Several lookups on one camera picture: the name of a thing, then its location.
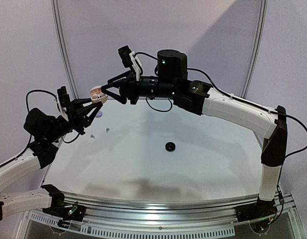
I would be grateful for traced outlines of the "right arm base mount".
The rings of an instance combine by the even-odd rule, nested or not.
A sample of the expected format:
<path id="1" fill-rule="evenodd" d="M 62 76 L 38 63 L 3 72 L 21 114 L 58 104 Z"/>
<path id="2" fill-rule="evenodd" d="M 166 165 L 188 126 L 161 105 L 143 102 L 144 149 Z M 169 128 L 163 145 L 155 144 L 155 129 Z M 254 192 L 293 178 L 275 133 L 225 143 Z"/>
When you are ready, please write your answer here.
<path id="1" fill-rule="evenodd" d="M 259 198 L 255 203 L 235 207 L 238 222 L 266 218 L 277 212 L 275 200 L 263 201 Z"/>

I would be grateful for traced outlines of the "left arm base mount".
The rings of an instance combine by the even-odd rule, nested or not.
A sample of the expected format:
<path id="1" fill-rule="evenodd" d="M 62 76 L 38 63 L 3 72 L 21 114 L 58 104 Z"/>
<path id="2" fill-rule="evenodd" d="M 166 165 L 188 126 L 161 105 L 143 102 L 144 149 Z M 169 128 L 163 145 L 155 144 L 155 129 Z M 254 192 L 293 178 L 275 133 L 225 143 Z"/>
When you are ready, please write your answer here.
<path id="1" fill-rule="evenodd" d="M 57 206 L 51 206 L 46 209 L 42 209 L 42 212 L 60 218 L 63 222 L 82 222 L 86 207 L 80 205 L 78 201 L 74 203 L 61 203 Z"/>

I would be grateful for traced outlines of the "purple earbud charging case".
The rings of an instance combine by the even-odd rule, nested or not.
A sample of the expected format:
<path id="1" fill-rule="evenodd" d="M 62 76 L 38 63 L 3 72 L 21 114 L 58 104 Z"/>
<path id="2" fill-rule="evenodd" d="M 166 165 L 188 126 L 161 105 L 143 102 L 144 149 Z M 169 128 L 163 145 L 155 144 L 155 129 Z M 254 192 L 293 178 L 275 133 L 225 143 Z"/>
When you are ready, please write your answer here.
<path id="1" fill-rule="evenodd" d="M 97 118 L 100 118 L 101 116 L 102 116 L 102 112 L 99 111 L 99 112 L 96 114 L 96 117 L 97 117 Z"/>

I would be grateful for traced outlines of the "pink earbud charging case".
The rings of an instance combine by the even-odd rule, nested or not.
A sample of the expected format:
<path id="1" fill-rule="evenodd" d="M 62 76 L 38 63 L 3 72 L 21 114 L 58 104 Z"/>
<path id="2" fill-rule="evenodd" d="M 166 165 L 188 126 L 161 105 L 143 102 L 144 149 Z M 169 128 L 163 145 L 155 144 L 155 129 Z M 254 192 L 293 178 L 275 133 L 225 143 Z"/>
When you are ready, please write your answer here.
<path id="1" fill-rule="evenodd" d="M 91 101 L 93 104 L 101 102 L 104 104 L 108 100 L 108 95 L 102 92 L 101 86 L 95 86 L 90 90 Z"/>

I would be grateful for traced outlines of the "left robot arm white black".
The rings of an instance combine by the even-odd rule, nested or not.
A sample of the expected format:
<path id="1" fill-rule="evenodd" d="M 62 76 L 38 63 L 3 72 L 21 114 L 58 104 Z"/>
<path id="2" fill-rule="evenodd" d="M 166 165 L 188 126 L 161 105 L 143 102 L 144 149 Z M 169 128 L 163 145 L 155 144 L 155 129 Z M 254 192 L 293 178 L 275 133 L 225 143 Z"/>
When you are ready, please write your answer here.
<path id="1" fill-rule="evenodd" d="M 18 155 L 0 164 L 0 221 L 20 212 L 42 209 L 44 213 L 64 221 L 81 222 L 86 207 L 78 202 L 67 204 L 64 194 L 52 184 L 26 192 L 6 193 L 4 190 L 31 172 L 52 164 L 59 150 L 58 141 L 73 131 L 85 134 L 106 99 L 90 98 L 59 100 L 61 114 L 46 115 L 38 108 L 27 114 L 24 129 L 34 138 Z"/>

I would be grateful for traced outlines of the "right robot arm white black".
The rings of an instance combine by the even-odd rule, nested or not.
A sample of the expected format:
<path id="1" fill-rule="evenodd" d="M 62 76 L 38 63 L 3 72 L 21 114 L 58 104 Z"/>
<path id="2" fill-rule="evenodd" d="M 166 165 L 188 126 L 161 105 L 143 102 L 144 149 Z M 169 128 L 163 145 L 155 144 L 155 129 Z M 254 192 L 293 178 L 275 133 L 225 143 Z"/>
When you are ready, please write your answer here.
<path id="1" fill-rule="evenodd" d="M 139 53 L 122 47 L 118 51 L 127 69 L 102 86 L 101 92 L 118 102 L 136 104 L 140 97 L 169 98 L 173 104 L 196 115 L 216 117 L 247 128 L 263 140 L 262 176 L 258 201 L 251 207 L 255 217 L 270 210 L 286 157 L 288 127 L 286 111 L 247 101 L 222 91 L 213 82 L 188 79 L 186 54 L 177 50 L 160 50 L 155 56 L 155 76 L 144 76 Z"/>

